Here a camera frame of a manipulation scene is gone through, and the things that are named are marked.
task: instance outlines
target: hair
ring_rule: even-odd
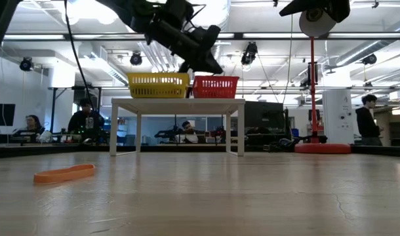
[[[80,105],[81,107],[84,107],[84,106],[86,106],[86,105],[90,105],[90,100],[89,100],[88,98],[81,99],[81,100],[79,101],[79,105]]]
[[[28,117],[32,117],[32,119],[34,119],[36,129],[42,128],[41,123],[40,123],[40,119],[38,119],[38,116],[36,116],[36,115],[27,115],[26,118],[28,118]]]
[[[377,101],[377,99],[378,98],[375,95],[368,94],[368,95],[362,97],[362,103],[363,103],[363,105],[366,105],[366,102]]]
[[[186,125],[190,125],[190,122],[189,122],[189,121],[184,121],[184,122],[182,123],[182,128],[184,128]]]

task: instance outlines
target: red base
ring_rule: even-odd
[[[314,154],[349,154],[351,153],[351,148],[348,144],[296,144],[294,152]]]

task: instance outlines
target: red stand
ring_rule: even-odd
[[[312,101],[312,136],[310,144],[296,144],[294,151],[297,153],[315,154],[349,154],[348,144],[320,144],[318,137],[317,109],[315,105],[315,60],[314,60],[314,37],[311,37],[311,101]]]

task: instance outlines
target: yellow basket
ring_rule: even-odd
[[[187,73],[128,73],[133,98],[185,98]]]

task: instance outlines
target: wooden floor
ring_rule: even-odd
[[[94,177],[33,173],[93,163]],[[400,235],[400,159],[68,153],[0,159],[0,235]]]

